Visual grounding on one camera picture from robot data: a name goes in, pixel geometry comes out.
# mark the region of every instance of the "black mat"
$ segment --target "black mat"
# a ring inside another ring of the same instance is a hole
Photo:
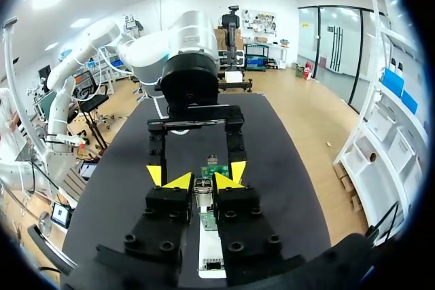
[[[159,100],[165,112],[166,102]],[[222,94],[220,103],[239,105],[245,116],[243,136],[247,167],[243,182],[261,194],[262,211],[283,241],[285,258],[314,258],[330,248],[324,215],[311,180],[281,120],[261,94]],[[147,120],[158,118],[151,100],[143,101],[116,135],[89,180],[74,212],[63,251],[76,263],[91,259],[103,244],[123,251],[125,234],[144,209],[153,186],[147,163]],[[227,163],[223,126],[191,130],[167,138],[168,180],[192,171],[201,175],[207,156]],[[225,285],[198,277],[199,218],[194,214],[179,280],[182,287]]]

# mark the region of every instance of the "door frame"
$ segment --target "door frame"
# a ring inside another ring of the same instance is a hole
[[[351,10],[359,10],[360,11],[360,23],[361,23],[361,42],[360,42],[360,55],[358,56],[358,65],[357,65],[357,70],[356,70],[356,74],[355,74],[355,80],[353,82],[353,87],[352,87],[352,91],[351,91],[351,95],[349,97],[349,100],[347,101],[347,104],[356,112],[360,113],[357,109],[355,109],[351,102],[353,100],[353,96],[355,94],[356,91],[356,86],[358,84],[358,79],[360,76],[360,68],[361,68],[361,59],[362,59],[362,48],[364,45],[364,19],[363,19],[363,12],[370,12],[370,13],[374,13],[373,10],[369,9],[369,8],[363,8],[363,7],[356,7],[356,6],[344,6],[344,5],[316,5],[316,6],[302,6],[302,7],[298,7],[298,10],[302,10],[304,8],[317,8],[317,49],[316,49],[316,54],[315,54],[315,63],[314,63],[314,70],[313,70],[313,78],[316,78],[316,74],[317,74],[317,66],[319,64],[319,53],[320,53],[320,42],[321,42],[321,8],[325,8],[325,7],[335,7],[335,8],[347,8],[347,9],[351,9]],[[385,15],[383,12],[379,12],[379,14],[381,16],[385,16],[387,17],[387,15]]]

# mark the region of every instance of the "glass wall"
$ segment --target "glass wall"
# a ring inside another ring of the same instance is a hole
[[[298,63],[305,66],[307,61],[311,62],[313,77],[358,112],[375,73],[368,69],[375,38],[374,18],[370,10],[361,8],[299,9]],[[388,27],[386,17],[381,16],[381,22]],[[377,66],[382,69],[385,63],[378,62]]]
[[[361,111],[362,105],[364,103],[364,99],[366,98],[368,85],[370,84],[370,80],[372,79],[375,71],[371,71],[368,69],[368,62],[370,60],[370,51],[372,47],[372,43],[375,42],[375,15],[373,13],[362,11],[362,21],[364,27],[364,35],[363,35],[363,46],[362,46],[362,54],[361,54],[361,65],[360,65],[360,73],[358,75],[358,80],[356,81],[355,92],[350,101],[350,105],[356,110]],[[381,26],[388,27],[388,19],[384,16],[381,16]],[[376,64],[377,69],[382,69],[385,67],[385,59],[383,53],[382,41],[379,42],[379,53],[378,58],[379,62]]]
[[[316,78],[348,102],[360,59],[360,11],[326,7],[321,8],[320,13],[320,51]]]
[[[298,44],[298,63],[301,65],[310,62],[315,64],[317,53],[317,32],[318,32],[318,9],[302,8],[299,10],[299,44]]]

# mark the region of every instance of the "yellow marker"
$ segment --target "yellow marker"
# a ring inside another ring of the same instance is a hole
[[[231,172],[232,172],[232,180],[235,183],[240,183],[243,175],[243,171],[246,167],[246,161],[240,162],[232,162],[231,163]]]
[[[244,188],[244,186],[242,186],[241,184],[235,183],[234,181],[225,177],[224,175],[221,175],[220,173],[215,173],[215,178],[216,178],[216,187],[218,190],[225,189],[227,187]]]
[[[151,178],[156,186],[162,185],[162,167],[161,166],[147,166]]]
[[[191,178],[192,178],[192,173],[186,173],[185,175],[182,175],[181,177],[176,178],[176,180],[171,181],[170,183],[167,183],[166,185],[163,186],[163,188],[180,187],[181,189],[189,190]]]

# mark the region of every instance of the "circuit board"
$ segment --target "circuit board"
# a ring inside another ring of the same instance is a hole
[[[216,231],[218,229],[213,212],[199,213],[199,217],[205,231]]]
[[[220,173],[221,175],[224,175],[227,178],[230,177],[228,166],[202,166],[201,167],[202,178],[211,179],[213,177],[213,173]]]

